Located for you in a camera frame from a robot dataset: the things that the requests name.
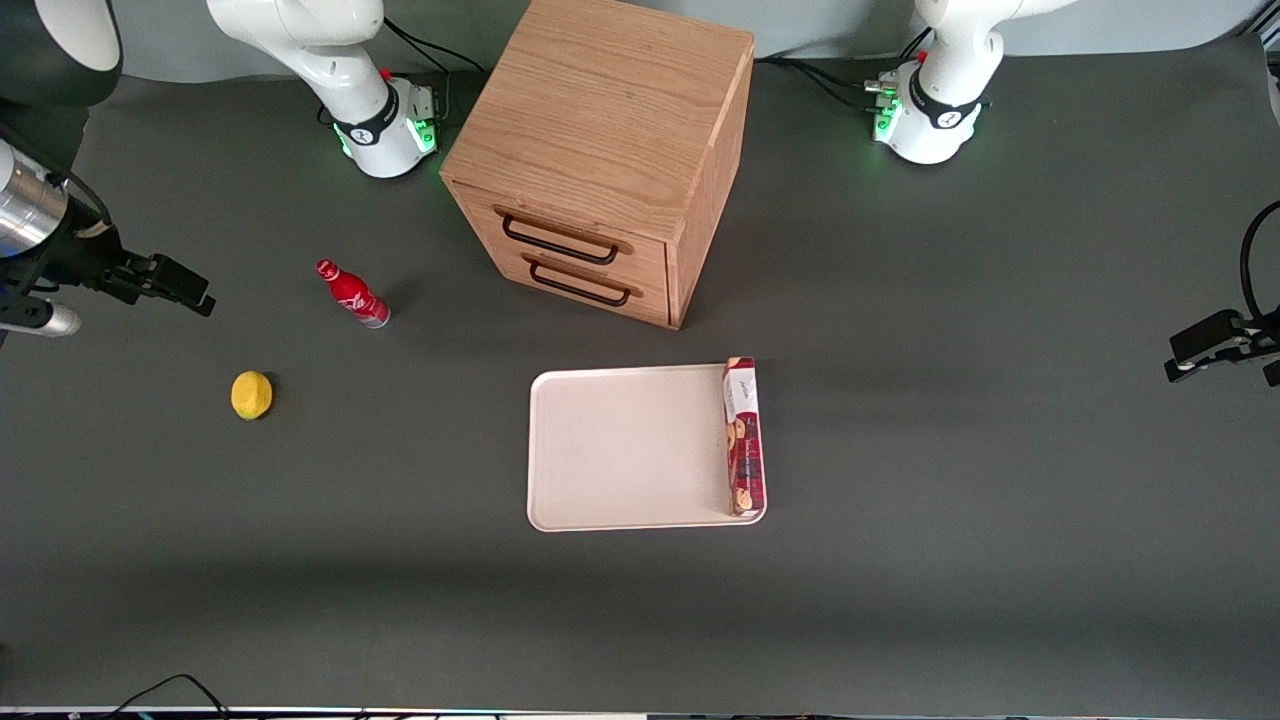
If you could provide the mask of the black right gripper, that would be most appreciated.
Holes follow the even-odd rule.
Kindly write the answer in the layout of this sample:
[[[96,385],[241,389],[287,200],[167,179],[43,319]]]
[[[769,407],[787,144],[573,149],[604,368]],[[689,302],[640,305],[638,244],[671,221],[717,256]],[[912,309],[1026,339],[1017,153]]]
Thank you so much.
[[[68,201],[55,234],[42,245],[40,261],[45,284],[77,286],[129,305],[140,297],[160,299],[210,316],[218,302],[207,292],[209,282],[182,263],[161,254],[147,260],[124,250],[118,229],[78,199]]]

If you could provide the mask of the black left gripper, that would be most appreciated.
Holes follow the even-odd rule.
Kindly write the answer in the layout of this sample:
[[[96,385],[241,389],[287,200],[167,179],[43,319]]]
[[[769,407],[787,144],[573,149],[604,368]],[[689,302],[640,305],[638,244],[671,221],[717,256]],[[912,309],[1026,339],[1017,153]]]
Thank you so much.
[[[1220,310],[1169,338],[1171,357],[1164,364],[1170,383],[1220,363],[1253,363],[1277,355],[1279,309],[1247,316],[1233,309]],[[1267,387],[1280,387],[1280,360],[1263,366]]]

